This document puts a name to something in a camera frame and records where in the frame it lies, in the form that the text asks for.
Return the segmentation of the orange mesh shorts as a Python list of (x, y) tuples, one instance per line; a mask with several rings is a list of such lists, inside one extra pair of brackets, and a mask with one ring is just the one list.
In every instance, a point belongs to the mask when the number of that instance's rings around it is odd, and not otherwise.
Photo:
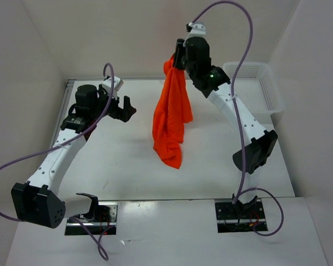
[(152, 123), (153, 149), (161, 161), (179, 169), (182, 164), (184, 126), (193, 121), (186, 90), (185, 73), (174, 66), (174, 57), (163, 65), (165, 81), (156, 105)]

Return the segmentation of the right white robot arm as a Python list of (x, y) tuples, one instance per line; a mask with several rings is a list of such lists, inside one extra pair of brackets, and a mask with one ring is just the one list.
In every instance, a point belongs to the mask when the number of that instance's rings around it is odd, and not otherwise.
[(174, 66), (186, 71), (193, 85), (239, 132), (241, 148), (232, 159), (241, 179), (232, 196), (232, 210), (237, 217), (244, 218), (251, 212), (258, 190), (253, 177), (266, 164), (278, 135), (262, 126), (236, 95), (235, 79), (228, 77), (221, 67), (212, 65), (210, 47), (203, 37), (178, 39)]

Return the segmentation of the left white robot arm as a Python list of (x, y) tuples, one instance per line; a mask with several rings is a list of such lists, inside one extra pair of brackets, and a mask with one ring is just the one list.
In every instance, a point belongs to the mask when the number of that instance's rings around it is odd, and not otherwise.
[(136, 113), (128, 96), (123, 98), (123, 107), (119, 107), (117, 92), (122, 85), (122, 80), (106, 79), (98, 86), (85, 84), (78, 87), (75, 103), (60, 126), (53, 151), (25, 183), (16, 183), (11, 189), (18, 219), (57, 228), (64, 218), (81, 216), (91, 222), (101, 214), (107, 214), (107, 208), (99, 205), (97, 196), (77, 193), (73, 198), (60, 199), (58, 192), (67, 170), (99, 119), (108, 115), (127, 122)]

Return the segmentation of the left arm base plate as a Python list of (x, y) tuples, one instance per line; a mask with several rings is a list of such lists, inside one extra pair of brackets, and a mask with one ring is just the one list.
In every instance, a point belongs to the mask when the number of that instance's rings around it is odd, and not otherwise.
[[(99, 201), (98, 214), (94, 218), (86, 219), (82, 214), (74, 217), (91, 232), (92, 235), (116, 235), (118, 202)], [(68, 219), (65, 227), (65, 236), (86, 236), (88, 233), (74, 219)]]

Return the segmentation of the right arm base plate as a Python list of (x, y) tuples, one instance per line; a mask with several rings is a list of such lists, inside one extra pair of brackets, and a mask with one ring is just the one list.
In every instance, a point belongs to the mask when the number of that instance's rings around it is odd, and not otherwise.
[(268, 232), (265, 212), (261, 199), (253, 200), (244, 209), (236, 209), (231, 199), (215, 200), (215, 215), (218, 233)]

